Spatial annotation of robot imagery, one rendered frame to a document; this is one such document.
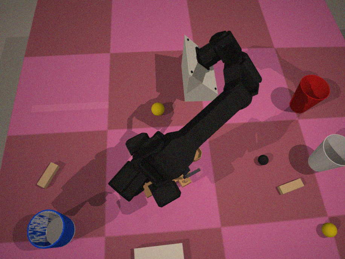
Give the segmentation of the blue mug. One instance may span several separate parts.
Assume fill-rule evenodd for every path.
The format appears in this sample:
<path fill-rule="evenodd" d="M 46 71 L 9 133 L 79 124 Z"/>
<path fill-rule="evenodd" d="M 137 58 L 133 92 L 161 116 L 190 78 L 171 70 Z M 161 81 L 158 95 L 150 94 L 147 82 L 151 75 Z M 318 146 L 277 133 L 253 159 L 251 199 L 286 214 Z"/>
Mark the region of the blue mug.
<path fill-rule="evenodd" d="M 37 248 L 63 247 L 70 243 L 74 235 L 73 221 L 55 210 L 38 212 L 27 227 L 28 240 Z"/>

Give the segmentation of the red cup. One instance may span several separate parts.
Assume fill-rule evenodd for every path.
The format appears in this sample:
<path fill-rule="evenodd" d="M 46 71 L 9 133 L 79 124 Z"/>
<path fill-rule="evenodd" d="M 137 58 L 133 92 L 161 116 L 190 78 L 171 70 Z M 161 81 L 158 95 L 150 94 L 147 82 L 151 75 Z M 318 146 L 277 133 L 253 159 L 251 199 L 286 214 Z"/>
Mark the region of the red cup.
<path fill-rule="evenodd" d="M 324 79 L 316 75 L 304 76 L 290 101 L 290 108 L 296 113 L 304 113 L 329 94 L 330 88 Z"/>

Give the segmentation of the black ball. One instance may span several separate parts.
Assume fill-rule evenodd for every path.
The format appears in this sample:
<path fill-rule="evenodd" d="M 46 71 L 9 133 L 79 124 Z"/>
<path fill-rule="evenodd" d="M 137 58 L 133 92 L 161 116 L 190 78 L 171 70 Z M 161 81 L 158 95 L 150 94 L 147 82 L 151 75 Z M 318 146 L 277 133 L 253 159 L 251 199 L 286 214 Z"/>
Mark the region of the black ball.
<path fill-rule="evenodd" d="M 266 165 L 268 163 L 268 161 L 269 161 L 269 158 L 266 155 L 260 155 L 258 157 L 258 162 L 261 165 Z"/>

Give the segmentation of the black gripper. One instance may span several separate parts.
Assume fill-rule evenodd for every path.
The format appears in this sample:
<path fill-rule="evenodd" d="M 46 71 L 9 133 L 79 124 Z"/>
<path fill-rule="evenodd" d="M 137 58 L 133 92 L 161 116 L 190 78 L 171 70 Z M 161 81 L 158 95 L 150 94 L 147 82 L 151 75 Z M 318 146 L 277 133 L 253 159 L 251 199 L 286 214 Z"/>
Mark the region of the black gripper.
<path fill-rule="evenodd" d="M 147 139 L 149 139 L 147 133 L 140 133 L 126 141 L 126 147 L 129 153 L 131 154 L 132 158 L 134 158 L 134 156 L 137 154 L 137 149 L 139 145 Z M 170 181 L 166 184 L 162 184 L 157 187 L 154 184 L 151 184 L 148 187 L 158 207 L 163 207 L 169 204 L 170 202 L 179 198 L 181 195 L 181 191 L 178 188 L 175 181 Z"/>

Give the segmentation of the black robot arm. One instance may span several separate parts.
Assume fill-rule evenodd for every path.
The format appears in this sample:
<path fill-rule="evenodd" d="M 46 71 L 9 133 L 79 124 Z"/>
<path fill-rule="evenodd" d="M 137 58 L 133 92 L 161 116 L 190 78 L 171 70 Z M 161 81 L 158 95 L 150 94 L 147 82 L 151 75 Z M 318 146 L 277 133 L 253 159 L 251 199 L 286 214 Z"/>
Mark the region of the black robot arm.
<path fill-rule="evenodd" d="M 180 177 L 197 149 L 258 94 L 262 77 L 231 31 L 218 32 L 195 49 L 198 63 L 207 70 L 222 60 L 224 91 L 179 131 L 157 131 L 139 145 L 134 158 L 108 183 L 127 201 L 140 194 L 145 183 L 157 187 Z"/>

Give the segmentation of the yellow ball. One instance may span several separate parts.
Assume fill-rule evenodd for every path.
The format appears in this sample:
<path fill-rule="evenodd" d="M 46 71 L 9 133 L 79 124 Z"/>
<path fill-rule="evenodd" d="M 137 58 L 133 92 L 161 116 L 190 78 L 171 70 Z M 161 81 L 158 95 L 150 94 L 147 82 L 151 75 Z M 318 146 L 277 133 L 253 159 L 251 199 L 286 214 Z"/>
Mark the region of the yellow ball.
<path fill-rule="evenodd" d="M 164 113 L 164 110 L 165 110 L 165 108 L 164 108 L 163 104 L 161 104 L 159 102 L 154 103 L 151 107 L 152 113 L 156 116 L 162 115 Z"/>
<path fill-rule="evenodd" d="M 322 233 L 327 237 L 335 237 L 337 235 L 337 228 L 332 223 L 325 223 L 322 226 Z"/>

